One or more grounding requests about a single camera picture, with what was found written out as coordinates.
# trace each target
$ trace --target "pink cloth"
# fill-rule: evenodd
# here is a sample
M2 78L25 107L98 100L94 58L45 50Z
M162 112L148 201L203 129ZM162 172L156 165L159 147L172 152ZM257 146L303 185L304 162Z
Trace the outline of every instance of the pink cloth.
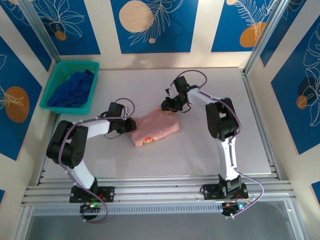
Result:
M179 120L173 112L157 107L149 114L135 119L136 130L131 138L136 147L164 138L180 129Z

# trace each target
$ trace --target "blue cloth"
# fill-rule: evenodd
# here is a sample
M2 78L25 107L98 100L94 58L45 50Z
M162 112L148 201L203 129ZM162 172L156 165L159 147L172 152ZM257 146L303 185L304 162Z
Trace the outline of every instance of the blue cloth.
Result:
M76 71L60 85L48 100L49 107L80 108L88 100L95 74L89 70Z

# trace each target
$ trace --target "purple cable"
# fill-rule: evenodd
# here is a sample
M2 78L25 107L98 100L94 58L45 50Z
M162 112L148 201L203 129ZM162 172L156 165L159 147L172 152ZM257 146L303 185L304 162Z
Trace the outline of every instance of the purple cable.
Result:
M221 103L223 106L225 106L229 111L230 113L233 115L233 117L235 118L236 122L238 123L239 125L239 131L235 133L234 136L232 136L230 139L229 139L229 153L230 153L230 160L231 160L231 165L234 166L234 160L233 160L233 156L232 156L232 146L231 146L231 142L232 140L242 131L242 125L241 125L241 122L240 122L240 119L238 118L238 116L236 115L235 111L233 111L231 109L230 106L228 106L225 102L223 102L222 100L218 99L218 98L214 98L212 96L210 96L209 94L206 94L205 92L201 91L201 88L208 82L208 77L202 72L202 71L199 71L199 70L193 70L193 69L190 69L190 70L186 70L186 71L183 71L181 72L177 77L180 77L182 74L184 73L187 73L187 72L197 72L197 73L200 73L204 76L205 78L205 81L204 83L199 87L198 91L200 94L206 96L207 98L210 98L211 100L214 100L214 101L217 101L218 103ZM263 196L263 194L265 193L265 188L264 186L261 184L261 182L249 177L249 176L246 176L244 175L243 173L239 172L238 169L234 168L234 171L236 171L239 175L241 175L242 177L246 178L246 179L249 179L255 183L257 183L258 185L260 185L261 187L261 194L259 195L259 197L256 198L256 200L254 200L253 202L251 202L249 205L247 205L246 207L244 207L241 211L237 212L235 215L233 216L230 216L229 218L234 218L235 216L239 215L240 213L242 213L243 211L247 210L248 208L252 207L254 204L256 204Z
M132 103L132 106L133 106L132 113L129 114L128 116L125 116L125 117L100 117L100 118L97 117L97 118L92 118L92 119L88 119L88 120L85 120L85 121L79 121L79 122L75 123L74 125L72 125L72 126L70 127L70 129L69 129L69 130L67 131L67 133L65 134L64 139L63 139L62 144L61 144L61 147L60 147L60 150L59 150L58 163L59 163L60 167L62 167L62 168L66 171L66 173L68 174L69 178L73 181L73 183L74 183L78 188L83 189L84 191L86 191L87 193L89 193L90 195L92 195L93 197L95 197L97 200L99 200L99 202L101 202L101 203L103 204L103 206L104 206L105 209L106 209L106 214L105 214L105 216L104 216L102 219L96 220L96 221L88 221L88 220L86 220L86 219L84 218L84 213L85 213L85 211L83 211L81 217L82 217L83 221L85 221L85 222L87 222L87 223L99 223L99 222L102 222L103 220L105 220L106 217L108 216L108 206L107 206L107 204L106 204L100 197L98 197L98 196L97 196L96 194L94 194L92 191L90 191L90 190L86 189L85 187L81 186L80 184L78 184L77 179L75 179L74 176L69 172L68 168L62 164L61 158L62 158L63 149L64 149L64 147L65 147L65 145L66 145L66 142L67 142L67 139L68 139L70 133L71 133L71 132L73 131L73 129L74 129L76 126L78 126L78 125L86 124L86 123L90 123L90 122L94 122L94 121L100 121L100 120L126 119L126 118L132 116L132 114L134 114L134 112L135 112L135 110L136 110L136 106L135 106L135 104L134 104L133 101L131 101L129 98L125 98L125 97L119 98L119 99L117 99L116 101L118 101L118 100L127 100L127 101L129 101L130 103Z

